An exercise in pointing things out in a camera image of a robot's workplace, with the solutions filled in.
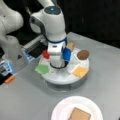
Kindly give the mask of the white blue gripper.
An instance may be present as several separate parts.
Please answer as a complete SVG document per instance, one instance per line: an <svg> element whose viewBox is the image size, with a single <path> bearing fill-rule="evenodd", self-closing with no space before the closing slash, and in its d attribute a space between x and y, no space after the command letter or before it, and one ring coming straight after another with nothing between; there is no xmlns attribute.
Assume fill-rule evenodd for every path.
<svg viewBox="0 0 120 120"><path fill-rule="evenodd" d="M49 42L47 52L50 55L50 65L55 69L65 68L71 59L72 51L67 47L66 40Z"/></svg>

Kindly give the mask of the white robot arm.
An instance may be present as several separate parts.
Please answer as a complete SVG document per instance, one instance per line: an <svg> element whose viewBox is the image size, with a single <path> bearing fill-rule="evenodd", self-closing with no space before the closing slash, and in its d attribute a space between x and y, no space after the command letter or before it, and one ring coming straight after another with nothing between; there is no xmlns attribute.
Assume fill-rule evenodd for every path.
<svg viewBox="0 0 120 120"><path fill-rule="evenodd" d="M51 0L40 0L43 8L32 13L29 18L30 27L37 34L42 34L48 43L49 64L55 69L65 66L63 51L67 44L65 21L61 8ZM14 70L18 70L27 64L18 39L10 33L23 26L22 15L11 9L4 0L0 0L0 46L5 58L12 63Z"/></svg>

